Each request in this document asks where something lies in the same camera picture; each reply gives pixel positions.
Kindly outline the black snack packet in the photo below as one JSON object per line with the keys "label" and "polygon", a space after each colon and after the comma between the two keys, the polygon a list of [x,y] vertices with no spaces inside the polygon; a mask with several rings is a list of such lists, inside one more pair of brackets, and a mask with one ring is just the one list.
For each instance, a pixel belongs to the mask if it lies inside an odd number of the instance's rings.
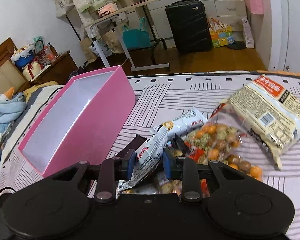
{"label": "black snack packet", "polygon": [[125,146],[116,156],[123,159],[130,149],[136,151],[146,140],[146,137],[142,137],[137,134],[136,137],[127,146]]}

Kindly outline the white snack bar packet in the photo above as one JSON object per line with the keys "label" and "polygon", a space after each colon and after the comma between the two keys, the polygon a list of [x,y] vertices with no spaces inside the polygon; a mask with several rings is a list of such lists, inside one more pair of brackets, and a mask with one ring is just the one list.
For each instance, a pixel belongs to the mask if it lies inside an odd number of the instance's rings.
{"label": "white snack bar packet", "polygon": [[193,107],[188,112],[166,121],[170,129],[168,130],[168,140],[174,138],[175,135],[183,135],[198,127],[203,126],[207,122],[207,118],[198,109]]}
{"label": "white snack bar packet", "polygon": [[142,181],[151,173],[161,160],[164,147],[167,143],[168,128],[160,125],[157,133],[149,137],[137,150],[136,161],[132,176],[129,180],[119,182],[118,192],[128,190]]}

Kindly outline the clear bag of coated nuts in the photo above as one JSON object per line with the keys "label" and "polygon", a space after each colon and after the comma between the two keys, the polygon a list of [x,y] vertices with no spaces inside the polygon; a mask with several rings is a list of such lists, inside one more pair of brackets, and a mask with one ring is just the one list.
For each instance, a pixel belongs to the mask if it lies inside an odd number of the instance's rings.
{"label": "clear bag of coated nuts", "polygon": [[198,164],[217,160],[259,181],[263,179],[263,170],[252,157],[261,152],[260,147],[228,103],[220,103],[208,121],[190,132],[184,142]]}

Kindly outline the pink storage box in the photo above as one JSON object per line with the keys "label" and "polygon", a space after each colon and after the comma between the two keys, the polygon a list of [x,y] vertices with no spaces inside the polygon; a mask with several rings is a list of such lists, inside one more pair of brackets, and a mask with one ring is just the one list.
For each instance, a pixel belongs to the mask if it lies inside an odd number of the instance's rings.
{"label": "pink storage box", "polygon": [[43,177],[107,157],[135,105],[121,66],[76,75],[53,97],[18,146]]}

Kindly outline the striped bed sheet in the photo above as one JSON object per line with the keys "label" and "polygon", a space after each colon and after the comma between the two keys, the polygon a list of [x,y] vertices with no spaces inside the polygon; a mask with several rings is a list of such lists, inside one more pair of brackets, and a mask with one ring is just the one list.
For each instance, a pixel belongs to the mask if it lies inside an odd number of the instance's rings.
{"label": "striped bed sheet", "polygon": [[5,239],[300,239],[300,81],[74,76],[19,150]]}

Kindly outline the cream instant noodle multipack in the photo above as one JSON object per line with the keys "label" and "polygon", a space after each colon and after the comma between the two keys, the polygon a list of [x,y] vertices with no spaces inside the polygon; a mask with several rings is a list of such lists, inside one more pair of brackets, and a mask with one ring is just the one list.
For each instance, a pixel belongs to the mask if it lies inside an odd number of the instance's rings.
{"label": "cream instant noodle multipack", "polygon": [[281,155],[300,139],[300,100],[261,75],[220,102],[282,168]]}

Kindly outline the wooden nightstand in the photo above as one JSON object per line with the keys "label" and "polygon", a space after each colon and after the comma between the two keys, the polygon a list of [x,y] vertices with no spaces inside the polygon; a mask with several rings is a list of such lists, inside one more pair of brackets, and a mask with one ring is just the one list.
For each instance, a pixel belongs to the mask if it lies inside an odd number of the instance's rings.
{"label": "wooden nightstand", "polygon": [[55,60],[45,67],[31,80],[33,84],[43,84],[55,81],[59,85],[65,85],[71,74],[78,71],[78,67],[70,55],[70,51],[59,54]]}

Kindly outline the brown paper bag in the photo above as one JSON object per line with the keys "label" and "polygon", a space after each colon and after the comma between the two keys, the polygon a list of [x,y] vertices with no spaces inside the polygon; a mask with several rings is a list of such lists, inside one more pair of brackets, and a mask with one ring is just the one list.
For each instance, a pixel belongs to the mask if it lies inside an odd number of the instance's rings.
{"label": "brown paper bag", "polygon": [[79,45],[81,47],[81,50],[83,51],[83,54],[85,55],[86,60],[89,63],[94,62],[97,59],[97,56],[93,53],[91,50],[91,40],[89,37],[84,38],[79,42]]}

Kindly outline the blue goose plush toy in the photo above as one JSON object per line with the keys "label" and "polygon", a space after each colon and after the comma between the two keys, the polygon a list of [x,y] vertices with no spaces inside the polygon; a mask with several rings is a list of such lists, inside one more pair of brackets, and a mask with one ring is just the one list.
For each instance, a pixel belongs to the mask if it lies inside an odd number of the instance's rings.
{"label": "blue goose plush toy", "polygon": [[8,127],[22,115],[27,107],[23,92],[15,94],[11,99],[6,94],[0,94],[0,133],[5,133]]}

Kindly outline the cream red bag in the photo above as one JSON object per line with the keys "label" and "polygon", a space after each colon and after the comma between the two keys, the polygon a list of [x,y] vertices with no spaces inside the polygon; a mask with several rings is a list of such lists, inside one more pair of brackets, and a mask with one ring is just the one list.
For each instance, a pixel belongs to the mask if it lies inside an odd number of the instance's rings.
{"label": "cream red bag", "polygon": [[27,81],[33,80],[43,70],[42,65],[38,61],[28,63],[23,68],[23,76]]}

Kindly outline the teal tote bag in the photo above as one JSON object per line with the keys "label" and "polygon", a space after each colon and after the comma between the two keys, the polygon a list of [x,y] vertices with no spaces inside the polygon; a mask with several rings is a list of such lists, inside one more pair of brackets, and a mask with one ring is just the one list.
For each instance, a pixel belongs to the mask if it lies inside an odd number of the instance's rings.
{"label": "teal tote bag", "polygon": [[127,25],[122,27],[122,39],[128,50],[142,49],[151,46],[151,39],[147,31],[147,22],[143,17],[138,28],[130,29]]}

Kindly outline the colourful gift bag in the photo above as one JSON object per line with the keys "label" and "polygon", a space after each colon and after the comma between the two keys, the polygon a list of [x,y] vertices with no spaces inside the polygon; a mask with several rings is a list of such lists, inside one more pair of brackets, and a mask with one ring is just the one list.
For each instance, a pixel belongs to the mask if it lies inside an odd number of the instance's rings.
{"label": "colourful gift bag", "polygon": [[219,22],[219,20],[214,18],[208,18],[207,22],[214,48],[227,46],[235,42],[232,27],[229,24]]}

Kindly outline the tall pink white package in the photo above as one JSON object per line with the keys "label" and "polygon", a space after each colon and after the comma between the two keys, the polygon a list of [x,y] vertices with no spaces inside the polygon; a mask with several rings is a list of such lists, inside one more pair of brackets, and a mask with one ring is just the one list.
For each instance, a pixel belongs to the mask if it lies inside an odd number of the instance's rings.
{"label": "tall pink white package", "polygon": [[251,32],[250,23],[246,16],[242,18],[242,23],[243,23],[243,35],[244,35],[245,46],[247,48],[254,49],[255,48],[254,38]]}

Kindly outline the wooden headboard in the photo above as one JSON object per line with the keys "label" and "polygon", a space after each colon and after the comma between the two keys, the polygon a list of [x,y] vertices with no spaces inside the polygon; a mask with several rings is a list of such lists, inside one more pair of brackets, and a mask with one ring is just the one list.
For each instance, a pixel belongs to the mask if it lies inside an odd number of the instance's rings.
{"label": "wooden headboard", "polygon": [[0,94],[11,87],[15,88],[15,94],[30,88],[30,83],[10,59],[14,49],[15,44],[10,37],[0,45]]}

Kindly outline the black suitcase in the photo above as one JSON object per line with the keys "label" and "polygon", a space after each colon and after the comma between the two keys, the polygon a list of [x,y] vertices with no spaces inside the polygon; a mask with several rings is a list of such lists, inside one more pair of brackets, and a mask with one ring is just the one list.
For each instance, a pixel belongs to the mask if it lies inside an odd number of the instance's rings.
{"label": "black suitcase", "polygon": [[212,49],[205,7],[201,1],[174,2],[165,8],[165,12],[180,55]]}

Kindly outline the white canvas tote bag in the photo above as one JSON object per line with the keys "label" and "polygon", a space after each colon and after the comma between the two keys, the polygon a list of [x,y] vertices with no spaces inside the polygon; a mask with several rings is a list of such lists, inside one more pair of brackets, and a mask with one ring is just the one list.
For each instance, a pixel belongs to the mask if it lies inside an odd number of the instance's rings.
{"label": "white canvas tote bag", "polygon": [[55,6],[57,18],[65,17],[75,7],[72,0],[55,0]]}

